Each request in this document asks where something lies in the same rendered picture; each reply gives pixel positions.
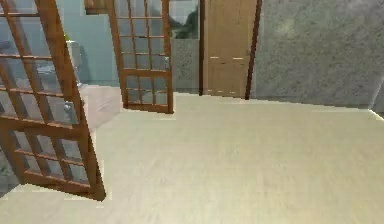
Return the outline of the brown glass-paned room door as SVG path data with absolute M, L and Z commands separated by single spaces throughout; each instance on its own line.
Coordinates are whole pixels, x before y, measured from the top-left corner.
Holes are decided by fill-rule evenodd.
M 125 109 L 171 114 L 169 0 L 108 0 Z
M 22 184 L 106 197 L 56 0 L 0 0 L 0 149 Z

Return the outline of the light wooden room door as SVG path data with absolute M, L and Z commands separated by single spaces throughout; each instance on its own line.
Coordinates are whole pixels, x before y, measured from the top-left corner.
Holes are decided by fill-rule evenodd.
M 263 0 L 204 0 L 202 74 L 204 95 L 246 99 Z

